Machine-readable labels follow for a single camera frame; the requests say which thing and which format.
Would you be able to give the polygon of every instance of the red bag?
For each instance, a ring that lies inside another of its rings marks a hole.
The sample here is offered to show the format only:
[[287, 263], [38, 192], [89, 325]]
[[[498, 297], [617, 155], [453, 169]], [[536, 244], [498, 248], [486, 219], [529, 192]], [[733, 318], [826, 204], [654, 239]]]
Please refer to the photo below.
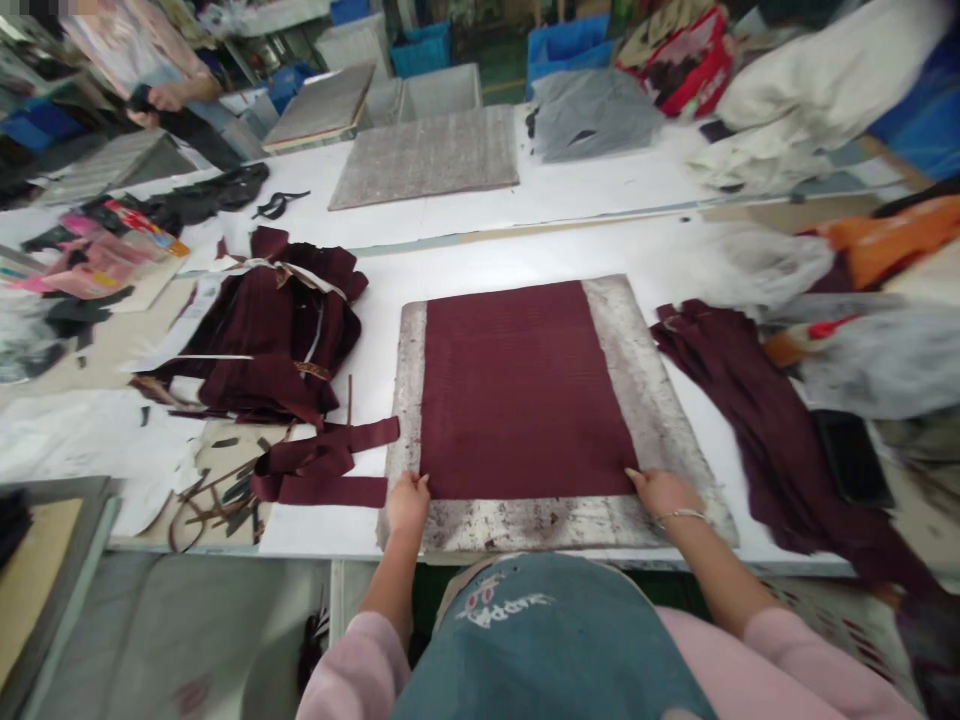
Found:
[[726, 10], [718, 6], [674, 33], [642, 69], [620, 69], [641, 82], [665, 115], [699, 118], [713, 112], [730, 83], [734, 51]]

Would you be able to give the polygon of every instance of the clear plastic bag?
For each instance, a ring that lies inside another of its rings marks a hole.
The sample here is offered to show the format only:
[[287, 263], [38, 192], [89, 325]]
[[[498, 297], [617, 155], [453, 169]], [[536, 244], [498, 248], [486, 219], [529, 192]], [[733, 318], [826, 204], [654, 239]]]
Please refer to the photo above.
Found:
[[960, 403], [960, 313], [917, 306], [867, 315], [800, 363], [812, 406], [903, 420]]
[[833, 266], [834, 252], [815, 235], [784, 235], [750, 222], [711, 224], [709, 234], [691, 234], [671, 244], [664, 258], [677, 301], [692, 297], [708, 305], [737, 308], [757, 319], [805, 292]]
[[56, 301], [0, 293], [0, 385], [32, 380], [62, 353], [62, 341], [46, 323]]
[[761, 322], [769, 327], [836, 322], [851, 315], [896, 310], [907, 304], [907, 298], [896, 293], [812, 293], [800, 295], [783, 307], [764, 313]]
[[647, 147], [663, 125], [637, 81], [615, 68], [553, 73], [533, 93], [536, 154], [545, 163]]

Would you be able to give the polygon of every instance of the plastic bag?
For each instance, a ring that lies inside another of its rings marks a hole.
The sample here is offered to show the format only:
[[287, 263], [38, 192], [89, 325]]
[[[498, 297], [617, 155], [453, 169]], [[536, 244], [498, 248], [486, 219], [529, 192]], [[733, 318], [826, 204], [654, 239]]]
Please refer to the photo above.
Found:
[[907, 307], [843, 325], [800, 363], [811, 405], [903, 420], [960, 403], [960, 313]]
[[778, 310], [764, 313], [761, 324], [788, 327], [800, 323], [837, 322], [851, 315], [870, 315], [907, 305], [907, 298], [896, 293], [811, 293], [800, 295]]
[[736, 43], [727, 33], [727, 10], [715, 7], [677, 32], [636, 74], [664, 115], [704, 117], [730, 83]]
[[665, 262], [678, 291], [696, 288], [696, 297], [714, 307], [737, 308], [757, 319], [808, 290], [833, 266], [833, 250], [815, 235], [794, 237], [750, 222], [712, 227], [707, 237], [672, 244]]
[[647, 147], [663, 125], [636, 81], [613, 68], [554, 73], [533, 93], [536, 154], [546, 163]]
[[56, 301], [0, 294], [0, 384], [32, 380], [63, 354], [63, 343], [46, 323]]

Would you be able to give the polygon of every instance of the gray felt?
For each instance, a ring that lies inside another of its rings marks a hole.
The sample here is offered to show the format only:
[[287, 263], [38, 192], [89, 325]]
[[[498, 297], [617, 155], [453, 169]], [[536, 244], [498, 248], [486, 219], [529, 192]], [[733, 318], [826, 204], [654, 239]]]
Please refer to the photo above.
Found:
[[520, 183], [513, 108], [438, 115], [360, 133], [330, 210]]

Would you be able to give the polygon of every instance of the woman's left hand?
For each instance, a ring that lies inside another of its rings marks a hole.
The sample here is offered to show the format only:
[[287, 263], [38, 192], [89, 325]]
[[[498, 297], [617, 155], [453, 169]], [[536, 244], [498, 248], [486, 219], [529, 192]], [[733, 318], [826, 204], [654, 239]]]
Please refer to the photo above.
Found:
[[163, 85], [150, 88], [147, 99], [157, 110], [165, 110], [167, 112], [179, 112], [183, 110], [183, 106], [187, 101], [186, 94], [180, 83], [164, 83]]

